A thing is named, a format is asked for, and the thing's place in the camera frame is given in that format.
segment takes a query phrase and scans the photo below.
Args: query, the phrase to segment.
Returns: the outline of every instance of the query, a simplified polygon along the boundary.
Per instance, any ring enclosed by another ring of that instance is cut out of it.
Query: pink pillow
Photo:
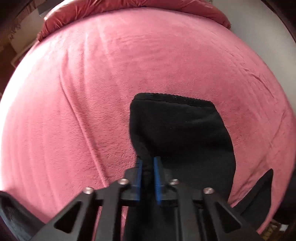
[[[204,0],[65,0],[46,15],[37,40],[41,41],[61,27],[92,14],[143,6],[195,14],[212,19],[228,29],[231,27],[227,17]]]

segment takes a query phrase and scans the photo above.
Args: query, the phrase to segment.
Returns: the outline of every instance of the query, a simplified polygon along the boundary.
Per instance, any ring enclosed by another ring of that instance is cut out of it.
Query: wall
[[[17,53],[20,53],[27,45],[29,45],[38,32],[41,30],[43,19],[39,16],[38,10],[31,12],[22,22],[21,29],[14,34],[14,39],[10,41],[12,47]]]
[[[231,31],[267,64],[296,113],[296,43],[282,21],[261,0],[214,0]]]

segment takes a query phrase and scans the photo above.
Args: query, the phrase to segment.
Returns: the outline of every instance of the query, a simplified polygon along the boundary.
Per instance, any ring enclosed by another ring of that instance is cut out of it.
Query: pink bedspread
[[[215,104],[237,162],[230,204],[274,170],[261,232],[294,166],[295,116],[243,41],[213,20],[168,10],[94,15],[33,47],[0,103],[1,189],[47,222],[83,187],[122,177],[135,161],[129,105],[140,92]]]

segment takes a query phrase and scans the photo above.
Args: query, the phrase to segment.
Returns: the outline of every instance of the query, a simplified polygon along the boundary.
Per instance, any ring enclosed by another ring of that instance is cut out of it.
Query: screw head
[[[214,191],[213,188],[204,188],[204,194],[212,194]]]
[[[170,180],[170,184],[171,185],[177,185],[177,184],[179,184],[180,183],[180,181],[178,180],[178,179],[171,179]]]
[[[118,180],[118,183],[119,183],[120,185],[126,185],[126,184],[129,183],[129,180],[127,180],[126,178],[122,178],[122,179],[119,179],[119,180]]]
[[[94,189],[91,187],[85,187],[85,188],[83,188],[83,192],[85,194],[92,194],[94,192]]]

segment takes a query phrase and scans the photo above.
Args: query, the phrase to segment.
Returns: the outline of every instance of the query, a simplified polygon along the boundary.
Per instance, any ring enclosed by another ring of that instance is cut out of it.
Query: triangular cutout
[[[225,233],[228,234],[234,230],[241,228],[241,225],[236,220],[236,218],[233,215],[231,215],[231,213],[229,213],[228,210],[226,210],[223,206],[221,206],[220,203],[216,202],[215,206],[218,211],[221,224]]]
[[[62,216],[55,224],[54,227],[67,234],[71,233],[76,217],[81,207],[81,202],[77,202],[64,216]]]

